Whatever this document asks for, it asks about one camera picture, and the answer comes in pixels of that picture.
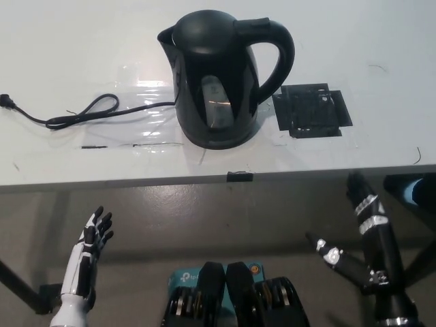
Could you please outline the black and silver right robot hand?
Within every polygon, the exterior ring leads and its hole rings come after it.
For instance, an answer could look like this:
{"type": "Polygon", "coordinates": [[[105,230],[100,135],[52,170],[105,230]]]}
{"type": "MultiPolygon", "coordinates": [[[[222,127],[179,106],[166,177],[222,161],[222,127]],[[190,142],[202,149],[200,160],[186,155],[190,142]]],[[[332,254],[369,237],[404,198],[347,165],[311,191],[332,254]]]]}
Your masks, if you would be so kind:
{"type": "Polygon", "coordinates": [[[312,232],[306,233],[309,244],[327,267],[358,287],[362,294],[403,293],[405,269],[379,194],[361,173],[352,172],[347,178],[347,198],[354,210],[364,259],[355,258],[312,232]]]}

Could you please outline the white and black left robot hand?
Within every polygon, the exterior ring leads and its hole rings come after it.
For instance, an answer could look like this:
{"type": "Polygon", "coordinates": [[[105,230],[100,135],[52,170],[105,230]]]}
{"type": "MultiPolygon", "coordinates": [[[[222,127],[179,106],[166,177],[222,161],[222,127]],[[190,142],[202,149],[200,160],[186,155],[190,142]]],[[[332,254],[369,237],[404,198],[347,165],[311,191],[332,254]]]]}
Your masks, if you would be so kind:
{"type": "Polygon", "coordinates": [[[113,237],[112,213],[103,214],[103,206],[90,216],[73,246],[63,278],[61,295],[77,296],[85,302],[85,311],[95,304],[97,263],[107,241],[113,237]]]}

